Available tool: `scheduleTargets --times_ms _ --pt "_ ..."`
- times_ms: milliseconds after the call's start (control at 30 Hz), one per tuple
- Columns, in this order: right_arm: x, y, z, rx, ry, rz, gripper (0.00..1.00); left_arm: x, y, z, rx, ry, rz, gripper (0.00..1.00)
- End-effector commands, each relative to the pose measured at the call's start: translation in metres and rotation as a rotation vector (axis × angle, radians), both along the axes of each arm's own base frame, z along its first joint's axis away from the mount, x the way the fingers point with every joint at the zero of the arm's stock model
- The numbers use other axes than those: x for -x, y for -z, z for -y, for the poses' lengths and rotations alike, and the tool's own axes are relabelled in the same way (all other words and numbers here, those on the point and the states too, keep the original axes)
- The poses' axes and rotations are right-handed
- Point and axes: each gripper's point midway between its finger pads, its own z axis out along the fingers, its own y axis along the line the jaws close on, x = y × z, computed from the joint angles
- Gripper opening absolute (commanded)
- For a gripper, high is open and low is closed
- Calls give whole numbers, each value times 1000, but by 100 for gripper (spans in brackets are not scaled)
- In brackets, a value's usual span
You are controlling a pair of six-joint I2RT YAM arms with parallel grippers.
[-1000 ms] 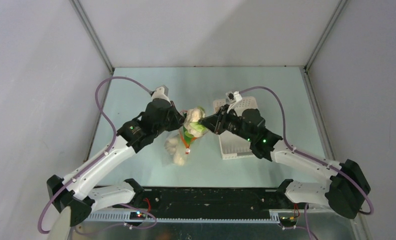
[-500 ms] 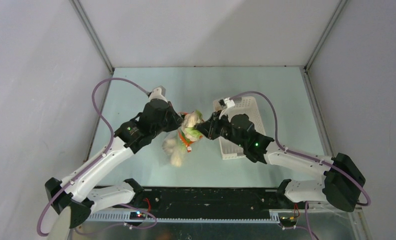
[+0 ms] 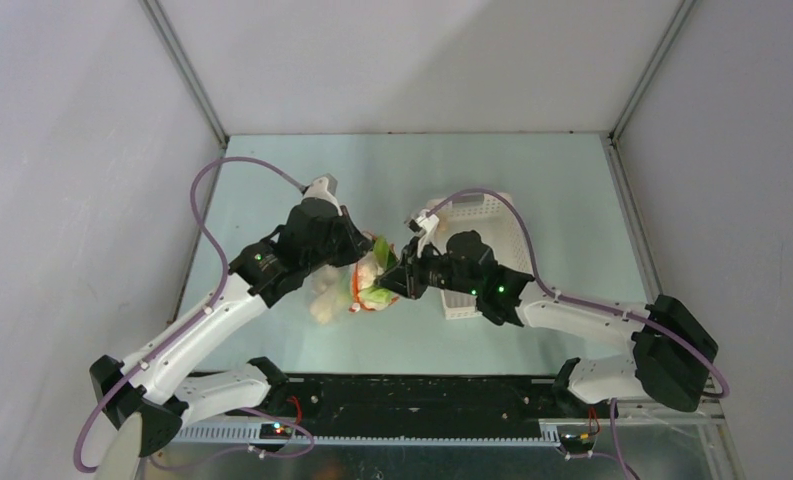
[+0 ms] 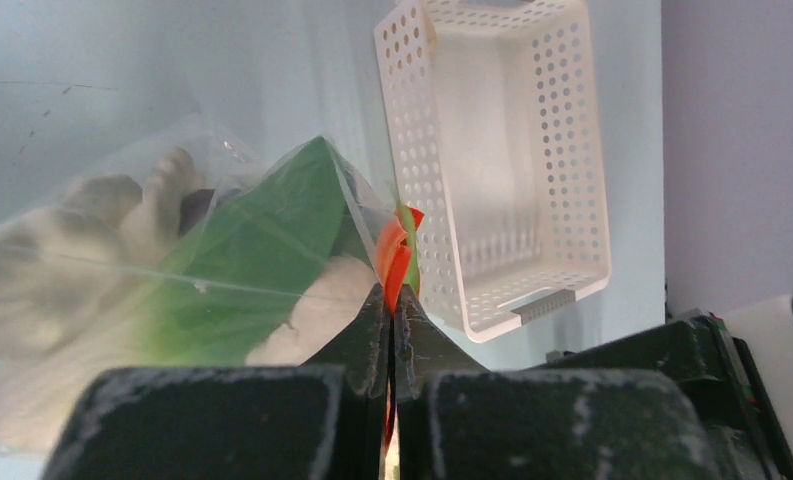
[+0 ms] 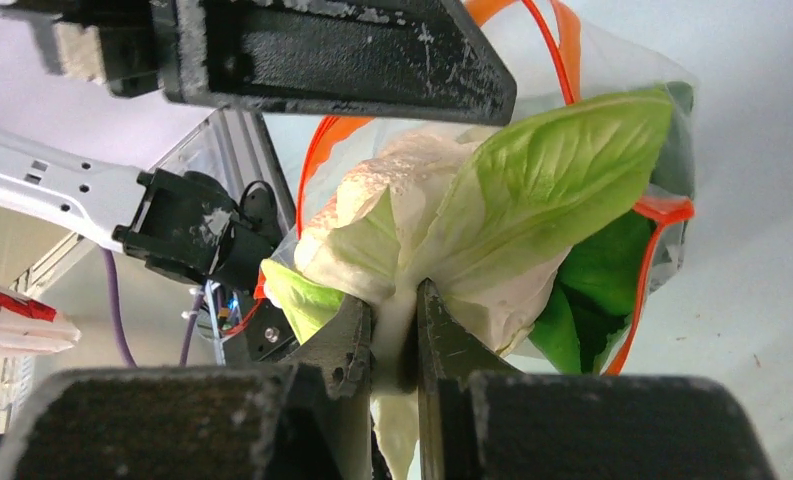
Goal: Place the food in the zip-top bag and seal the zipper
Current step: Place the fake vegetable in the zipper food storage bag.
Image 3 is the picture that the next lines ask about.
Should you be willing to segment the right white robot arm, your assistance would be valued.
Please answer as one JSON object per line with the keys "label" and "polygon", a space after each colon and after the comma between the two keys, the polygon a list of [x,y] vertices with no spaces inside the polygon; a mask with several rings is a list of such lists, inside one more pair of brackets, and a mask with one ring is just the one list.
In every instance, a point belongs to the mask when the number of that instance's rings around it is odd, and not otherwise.
{"label": "right white robot arm", "polygon": [[465,294],[495,325],[551,329],[615,348],[610,357],[564,363],[553,402],[568,418],[612,399],[649,398],[693,412],[717,354],[716,343],[677,299],[660,295],[651,304],[599,305],[546,293],[533,275],[497,261],[475,231],[455,234],[444,251],[413,238],[375,284],[410,299],[430,287]]}

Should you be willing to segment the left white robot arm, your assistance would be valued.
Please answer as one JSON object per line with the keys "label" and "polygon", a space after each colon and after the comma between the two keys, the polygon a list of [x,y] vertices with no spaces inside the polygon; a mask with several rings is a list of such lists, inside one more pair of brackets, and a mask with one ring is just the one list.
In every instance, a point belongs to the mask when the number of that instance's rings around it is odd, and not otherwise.
{"label": "left white robot arm", "polygon": [[245,247],[220,286],[142,350],[123,360],[104,355],[90,367],[103,412],[115,428],[139,415],[139,455],[169,444],[181,429],[227,411],[254,407],[276,416],[288,403],[288,378],[266,357],[202,377],[195,367],[249,321],[299,289],[323,266],[356,263],[373,249],[343,207],[317,198],[294,206],[283,225]]}

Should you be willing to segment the pale green cabbage leaf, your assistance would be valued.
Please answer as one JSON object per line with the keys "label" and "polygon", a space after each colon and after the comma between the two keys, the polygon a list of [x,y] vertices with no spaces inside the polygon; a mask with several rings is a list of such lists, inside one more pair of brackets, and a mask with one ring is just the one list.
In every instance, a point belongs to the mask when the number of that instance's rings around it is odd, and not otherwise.
{"label": "pale green cabbage leaf", "polygon": [[394,292],[375,285],[358,292],[358,304],[363,310],[367,311],[384,310],[398,299],[399,296]]}

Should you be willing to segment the green bok choy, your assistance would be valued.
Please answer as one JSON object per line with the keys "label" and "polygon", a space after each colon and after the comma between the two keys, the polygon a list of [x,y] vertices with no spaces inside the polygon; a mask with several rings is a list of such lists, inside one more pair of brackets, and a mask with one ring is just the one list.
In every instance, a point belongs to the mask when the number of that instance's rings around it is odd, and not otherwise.
{"label": "green bok choy", "polygon": [[373,250],[377,265],[384,271],[389,270],[398,263],[398,256],[384,236],[378,236],[374,240]]}

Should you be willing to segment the clear zip top bag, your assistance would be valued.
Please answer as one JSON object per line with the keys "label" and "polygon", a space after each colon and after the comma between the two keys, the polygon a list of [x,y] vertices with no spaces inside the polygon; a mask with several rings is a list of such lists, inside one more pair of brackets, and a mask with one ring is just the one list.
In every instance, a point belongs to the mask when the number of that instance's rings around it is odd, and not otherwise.
{"label": "clear zip top bag", "polygon": [[[374,240],[375,240],[376,237],[378,237],[378,235],[372,234],[370,232],[365,232],[364,235],[368,239],[370,239],[372,241],[373,245],[374,245]],[[363,310],[361,308],[361,306],[358,304],[358,292],[359,291],[357,290],[355,282],[354,282],[354,270],[355,270],[356,263],[353,263],[353,264],[350,264],[348,266],[345,266],[345,267],[349,267],[350,268],[350,286],[351,286],[351,293],[352,293],[352,296],[353,296],[353,305],[349,308],[349,311],[346,312],[346,313],[357,314],[357,313],[380,312],[380,311]]]}

